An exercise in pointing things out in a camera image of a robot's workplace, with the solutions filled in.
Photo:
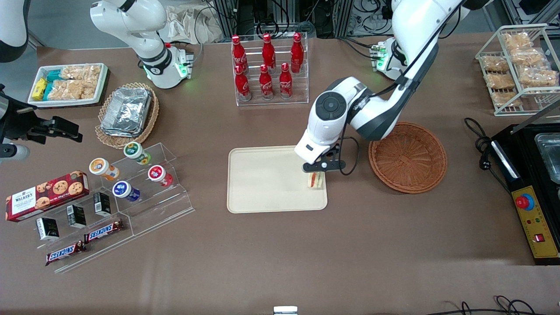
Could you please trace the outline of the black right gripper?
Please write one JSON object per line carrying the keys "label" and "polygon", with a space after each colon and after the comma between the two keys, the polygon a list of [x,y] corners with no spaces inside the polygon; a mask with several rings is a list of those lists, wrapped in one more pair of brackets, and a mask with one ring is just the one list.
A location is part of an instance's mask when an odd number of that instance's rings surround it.
{"label": "black right gripper", "polygon": [[52,117],[52,129],[44,123],[45,119],[35,114],[35,107],[11,97],[0,98],[1,139],[34,141],[40,144],[46,143],[47,137],[67,138],[74,142],[82,142],[83,135],[79,132],[78,124],[66,120],[60,116]]}

